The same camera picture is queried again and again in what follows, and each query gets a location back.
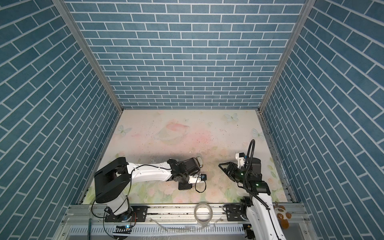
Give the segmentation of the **olive grey stapler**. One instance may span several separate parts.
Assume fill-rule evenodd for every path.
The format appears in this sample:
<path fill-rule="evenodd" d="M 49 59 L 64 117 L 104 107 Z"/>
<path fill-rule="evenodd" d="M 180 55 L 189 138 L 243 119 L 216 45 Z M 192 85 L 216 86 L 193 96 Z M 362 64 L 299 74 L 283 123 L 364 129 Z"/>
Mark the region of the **olive grey stapler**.
<path fill-rule="evenodd" d="M 199 163 L 199 166 L 200 166 L 200 168 L 202 168 L 203 167 L 203 159 L 201 158 L 201 157 L 197 157 L 197 161 L 198 161 L 198 163 Z"/>

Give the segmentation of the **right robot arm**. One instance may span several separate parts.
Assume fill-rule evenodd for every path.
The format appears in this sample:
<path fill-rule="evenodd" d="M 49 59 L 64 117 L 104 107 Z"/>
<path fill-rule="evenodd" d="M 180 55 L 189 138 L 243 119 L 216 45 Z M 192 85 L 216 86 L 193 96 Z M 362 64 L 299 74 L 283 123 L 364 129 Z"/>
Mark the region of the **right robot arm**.
<path fill-rule="evenodd" d="M 227 162 L 219 168 L 244 189 L 249 196 L 243 197 L 237 214 L 250 222 L 247 238 L 255 240 L 285 240 L 286 237 L 275 213 L 271 191 L 262 180 L 261 160 L 257 158 L 240 158 L 238 164 Z"/>

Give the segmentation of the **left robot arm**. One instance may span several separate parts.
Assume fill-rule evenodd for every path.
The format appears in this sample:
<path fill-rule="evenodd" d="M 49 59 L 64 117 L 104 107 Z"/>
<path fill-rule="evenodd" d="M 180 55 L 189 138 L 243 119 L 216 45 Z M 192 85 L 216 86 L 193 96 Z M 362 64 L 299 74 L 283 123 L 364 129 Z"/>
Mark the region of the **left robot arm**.
<path fill-rule="evenodd" d="M 127 186 L 141 182 L 177 182 L 178 189 L 190 190 L 196 184 L 205 182 L 207 175 L 201 173 L 202 158 L 184 161 L 169 159 L 158 164 L 135 164 L 119 157 L 94 175 L 95 202 L 106 204 L 115 215 L 130 210 L 128 195 L 123 194 Z"/>

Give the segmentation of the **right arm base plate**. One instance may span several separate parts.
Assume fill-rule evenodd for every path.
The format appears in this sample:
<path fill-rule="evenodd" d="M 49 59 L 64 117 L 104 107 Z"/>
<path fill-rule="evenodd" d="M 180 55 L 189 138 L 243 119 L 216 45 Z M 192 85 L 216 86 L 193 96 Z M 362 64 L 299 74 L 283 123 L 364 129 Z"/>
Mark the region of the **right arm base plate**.
<path fill-rule="evenodd" d="M 246 207 L 240 204 L 225 204 L 222 206 L 228 222 L 248 221 Z"/>

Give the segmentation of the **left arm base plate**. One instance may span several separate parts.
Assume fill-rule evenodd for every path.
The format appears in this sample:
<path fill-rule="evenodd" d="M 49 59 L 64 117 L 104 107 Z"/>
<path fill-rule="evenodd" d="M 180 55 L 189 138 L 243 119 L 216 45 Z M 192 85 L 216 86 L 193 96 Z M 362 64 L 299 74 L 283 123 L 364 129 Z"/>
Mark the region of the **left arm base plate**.
<path fill-rule="evenodd" d="M 144 222 L 147 217 L 148 206 L 131 206 L 131 208 L 122 214 L 114 214 L 110 207 L 107 207 L 105 222 L 122 223 L 122 222 Z"/>

